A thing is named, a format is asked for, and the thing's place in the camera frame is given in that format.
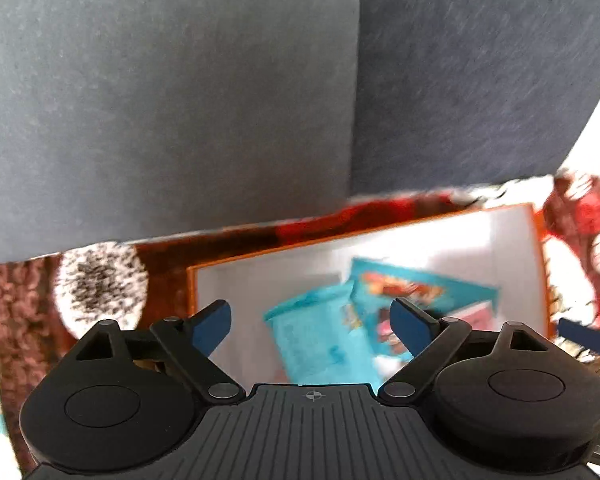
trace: red patterned cloth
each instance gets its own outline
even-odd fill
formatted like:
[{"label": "red patterned cloth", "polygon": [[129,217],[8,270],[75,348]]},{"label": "red patterned cloth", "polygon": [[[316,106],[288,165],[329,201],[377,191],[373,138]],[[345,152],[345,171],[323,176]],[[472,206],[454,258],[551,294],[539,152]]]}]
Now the red patterned cloth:
[{"label": "red patterned cloth", "polygon": [[[576,180],[587,180],[574,194]],[[567,175],[555,178],[544,204],[550,234],[565,242],[579,259],[595,292],[600,324],[600,177]]]},{"label": "red patterned cloth", "polygon": [[428,193],[354,204],[333,215],[280,224],[280,245],[379,228],[400,222],[430,218],[466,209],[451,201],[449,193]]},{"label": "red patterned cloth", "polygon": [[47,258],[0,265],[0,404],[23,474],[36,464],[20,434],[20,407],[58,361],[50,297]]}]

